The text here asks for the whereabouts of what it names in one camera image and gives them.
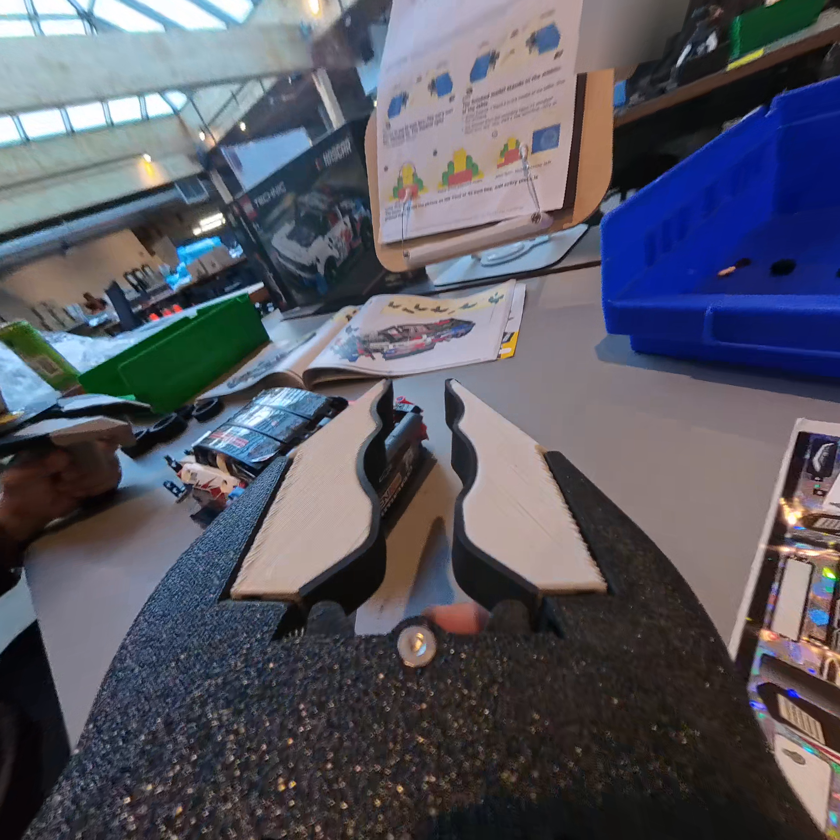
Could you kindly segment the green plastic bin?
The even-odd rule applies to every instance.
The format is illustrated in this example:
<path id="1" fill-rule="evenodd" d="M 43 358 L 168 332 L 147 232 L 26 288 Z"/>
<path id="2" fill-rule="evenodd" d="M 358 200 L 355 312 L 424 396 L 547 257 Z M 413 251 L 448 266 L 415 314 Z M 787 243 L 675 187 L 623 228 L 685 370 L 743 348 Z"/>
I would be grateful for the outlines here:
<path id="1" fill-rule="evenodd" d="M 729 25 L 730 61 L 814 24 L 825 1 L 762 2 L 736 16 Z"/>
<path id="2" fill-rule="evenodd" d="M 269 341 L 246 293 L 200 308 L 80 373 L 88 394 L 125 397 L 170 413 Z"/>

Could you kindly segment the green packet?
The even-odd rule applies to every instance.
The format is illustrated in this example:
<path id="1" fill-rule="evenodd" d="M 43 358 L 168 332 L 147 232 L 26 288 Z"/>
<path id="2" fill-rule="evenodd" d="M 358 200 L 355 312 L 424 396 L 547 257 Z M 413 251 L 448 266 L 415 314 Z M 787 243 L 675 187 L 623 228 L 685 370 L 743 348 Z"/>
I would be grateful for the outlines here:
<path id="1" fill-rule="evenodd" d="M 63 396 L 82 392 L 78 370 L 29 322 L 3 322 L 1 342 L 43 382 Z"/>

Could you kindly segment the white stand base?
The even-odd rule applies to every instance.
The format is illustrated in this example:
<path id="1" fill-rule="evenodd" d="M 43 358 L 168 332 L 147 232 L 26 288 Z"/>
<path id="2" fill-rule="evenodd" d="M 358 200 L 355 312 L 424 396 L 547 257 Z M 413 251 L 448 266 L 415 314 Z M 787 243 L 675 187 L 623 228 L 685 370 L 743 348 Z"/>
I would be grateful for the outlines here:
<path id="1" fill-rule="evenodd" d="M 568 255 L 588 229 L 587 224 L 579 224 L 554 234 L 448 259 L 427 266 L 426 275 L 434 287 L 444 288 L 550 268 Z"/>

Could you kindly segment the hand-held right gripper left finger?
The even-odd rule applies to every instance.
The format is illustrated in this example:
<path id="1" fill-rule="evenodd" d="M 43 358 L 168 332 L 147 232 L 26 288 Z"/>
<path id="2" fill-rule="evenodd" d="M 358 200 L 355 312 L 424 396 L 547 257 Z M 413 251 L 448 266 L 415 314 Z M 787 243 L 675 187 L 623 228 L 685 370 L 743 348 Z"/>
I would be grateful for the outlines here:
<path id="1" fill-rule="evenodd" d="M 385 578 L 377 489 L 393 429 L 393 387 L 374 384 L 302 444 L 260 516 L 229 595 L 309 612 L 334 602 L 354 613 Z"/>

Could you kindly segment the wooden book stand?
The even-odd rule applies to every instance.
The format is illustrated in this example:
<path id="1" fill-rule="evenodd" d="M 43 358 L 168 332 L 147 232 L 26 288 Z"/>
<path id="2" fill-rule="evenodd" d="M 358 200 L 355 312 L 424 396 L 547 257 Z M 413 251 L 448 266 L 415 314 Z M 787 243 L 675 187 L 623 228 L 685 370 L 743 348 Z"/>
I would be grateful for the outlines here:
<path id="1" fill-rule="evenodd" d="M 453 232 L 411 238 L 393 244 L 374 242 L 384 268 L 403 272 L 438 262 L 499 249 L 521 240 L 554 235 L 586 221 L 599 207 L 613 174 L 615 69 L 591 71 L 578 77 L 575 106 L 571 185 L 563 206 L 549 212 L 540 201 L 541 215 L 531 213 L 496 224 L 464 227 Z"/>

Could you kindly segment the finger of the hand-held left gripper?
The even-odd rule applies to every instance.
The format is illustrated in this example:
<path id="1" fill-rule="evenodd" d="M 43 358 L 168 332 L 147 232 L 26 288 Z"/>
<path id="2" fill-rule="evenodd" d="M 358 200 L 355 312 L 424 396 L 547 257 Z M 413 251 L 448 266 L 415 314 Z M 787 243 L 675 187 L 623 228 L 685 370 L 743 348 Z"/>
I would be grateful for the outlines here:
<path id="1" fill-rule="evenodd" d="M 153 408 L 132 397 L 84 394 L 60 398 L 56 402 L 56 412 L 61 417 L 134 417 L 151 414 Z"/>

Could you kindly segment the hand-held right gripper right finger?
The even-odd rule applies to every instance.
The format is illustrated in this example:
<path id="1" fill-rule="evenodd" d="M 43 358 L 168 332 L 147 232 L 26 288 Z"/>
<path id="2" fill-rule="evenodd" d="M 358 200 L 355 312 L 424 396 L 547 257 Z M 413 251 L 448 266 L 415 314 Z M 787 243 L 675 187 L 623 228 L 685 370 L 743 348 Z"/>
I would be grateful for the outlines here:
<path id="1" fill-rule="evenodd" d="M 532 621 L 550 597 L 606 594 L 550 453 L 454 378 L 444 409 L 461 482 L 451 556 L 460 589 L 489 612 L 518 603 Z"/>

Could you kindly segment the blue plastic bin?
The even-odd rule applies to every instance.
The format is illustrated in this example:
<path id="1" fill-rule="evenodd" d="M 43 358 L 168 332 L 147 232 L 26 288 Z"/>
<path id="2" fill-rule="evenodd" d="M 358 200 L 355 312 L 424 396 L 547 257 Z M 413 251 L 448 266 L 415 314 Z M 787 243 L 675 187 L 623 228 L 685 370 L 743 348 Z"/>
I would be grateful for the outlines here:
<path id="1" fill-rule="evenodd" d="M 838 77 L 755 109 L 606 215 L 601 241 L 605 328 L 634 351 L 838 379 Z M 771 276 L 783 258 L 795 270 Z"/>

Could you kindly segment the toy brick race car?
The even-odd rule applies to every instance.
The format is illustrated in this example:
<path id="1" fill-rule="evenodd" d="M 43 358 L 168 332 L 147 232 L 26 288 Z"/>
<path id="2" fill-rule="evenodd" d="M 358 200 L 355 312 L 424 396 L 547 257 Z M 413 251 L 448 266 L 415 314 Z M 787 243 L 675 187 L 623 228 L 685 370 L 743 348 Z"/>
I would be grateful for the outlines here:
<path id="1" fill-rule="evenodd" d="M 191 519 L 205 529 L 268 466 L 291 460 L 300 445 L 353 404 L 298 388 L 263 391 L 199 437 L 182 458 L 166 456 L 177 479 L 166 481 L 164 488 L 177 502 L 194 502 Z M 392 416 L 385 439 L 386 468 L 377 485 L 384 516 L 406 497 L 429 457 L 422 409 L 397 397 Z"/>

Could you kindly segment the open instruction book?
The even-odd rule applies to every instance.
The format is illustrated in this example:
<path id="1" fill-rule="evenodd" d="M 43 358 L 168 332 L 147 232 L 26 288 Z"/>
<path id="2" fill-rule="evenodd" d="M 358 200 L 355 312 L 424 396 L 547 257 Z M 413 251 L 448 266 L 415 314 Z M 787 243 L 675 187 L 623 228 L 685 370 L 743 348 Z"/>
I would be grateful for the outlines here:
<path id="1" fill-rule="evenodd" d="M 341 309 L 299 339 L 269 342 L 202 398 L 278 386 L 420 375 L 515 354 L 525 286 L 507 280 L 471 295 L 380 295 Z"/>

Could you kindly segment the grey desk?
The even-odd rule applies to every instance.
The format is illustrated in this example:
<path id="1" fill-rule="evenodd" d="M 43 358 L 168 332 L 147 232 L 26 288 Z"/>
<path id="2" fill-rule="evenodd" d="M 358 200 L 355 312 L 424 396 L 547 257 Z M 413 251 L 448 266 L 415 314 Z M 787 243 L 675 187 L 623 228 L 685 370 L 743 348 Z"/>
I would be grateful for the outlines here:
<path id="1" fill-rule="evenodd" d="M 433 457 L 387 537 L 384 587 L 356 630 L 385 633 L 434 602 L 466 600 L 448 562 L 461 488 L 444 415 L 453 376 L 633 519 L 728 642 L 795 422 L 837 423 L 838 385 L 637 354 L 606 334 L 598 268 L 526 288 L 511 360 L 394 384 L 423 408 Z M 120 459 L 113 504 L 45 535 L 25 568 L 71 747 L 134 618 L 201 531 L 163 487 L 160 454 Z"/>

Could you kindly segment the person's dark trousers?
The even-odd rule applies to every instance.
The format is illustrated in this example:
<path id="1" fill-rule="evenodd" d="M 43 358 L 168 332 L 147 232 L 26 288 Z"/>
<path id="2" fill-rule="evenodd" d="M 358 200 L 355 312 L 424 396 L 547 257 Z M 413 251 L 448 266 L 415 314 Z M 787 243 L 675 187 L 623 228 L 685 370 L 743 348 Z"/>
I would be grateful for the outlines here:
<path id="1" fill-rule="evenodd" d="M 33 621 L 1 655 L 1 838 L 25 835 L 69 757 L 67 725 Z"/>

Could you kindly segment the person's left hand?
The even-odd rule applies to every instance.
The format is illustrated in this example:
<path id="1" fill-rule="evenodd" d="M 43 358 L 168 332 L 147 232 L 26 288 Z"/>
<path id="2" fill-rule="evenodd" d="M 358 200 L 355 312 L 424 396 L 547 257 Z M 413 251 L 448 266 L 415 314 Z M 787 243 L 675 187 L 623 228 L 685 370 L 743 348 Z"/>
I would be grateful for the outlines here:
<path id="1" fill-rule="evenodd" d="M 2 551 L 17 552 L 51 522 L 114 492 L 122 477 L 117 445 L 96 442 L 101 461 L 81 465 L 65 449 L 27 455 L 2 474 Z"/>

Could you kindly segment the black box with car print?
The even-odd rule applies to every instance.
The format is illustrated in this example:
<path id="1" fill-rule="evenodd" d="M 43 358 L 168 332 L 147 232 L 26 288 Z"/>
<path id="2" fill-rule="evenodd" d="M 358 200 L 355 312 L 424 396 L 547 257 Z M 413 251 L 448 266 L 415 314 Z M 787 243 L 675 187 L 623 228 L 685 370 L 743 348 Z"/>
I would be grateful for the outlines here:
<path id="1" fill-rule="evenodd" d="M 364 154 L 367 118 L 224 145 L 231 209 L 287 306 L 334 311 L 383 291 Z"/>

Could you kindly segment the printed instruction sheet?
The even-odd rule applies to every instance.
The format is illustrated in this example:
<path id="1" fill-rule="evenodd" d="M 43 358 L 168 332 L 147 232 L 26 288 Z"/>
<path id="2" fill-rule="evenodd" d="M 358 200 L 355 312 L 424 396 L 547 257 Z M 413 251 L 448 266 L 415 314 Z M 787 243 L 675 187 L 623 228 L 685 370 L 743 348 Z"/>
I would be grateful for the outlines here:
<path id="1" fill-rule="evenodd" d="M 380 242 L 561 209 L 582 11 L 393 2 L 376 100 Z"/>

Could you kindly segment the sticker sheet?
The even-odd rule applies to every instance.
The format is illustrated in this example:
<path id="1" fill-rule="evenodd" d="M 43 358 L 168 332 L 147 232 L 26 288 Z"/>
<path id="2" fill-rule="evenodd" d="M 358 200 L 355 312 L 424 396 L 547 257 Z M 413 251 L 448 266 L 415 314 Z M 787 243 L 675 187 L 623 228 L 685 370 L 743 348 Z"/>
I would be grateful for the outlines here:
<path id="1" fill-rule="evenodd" d="M 838 423 L 794 426 L 728 650 L 789 786 L 838 838 Z"/>

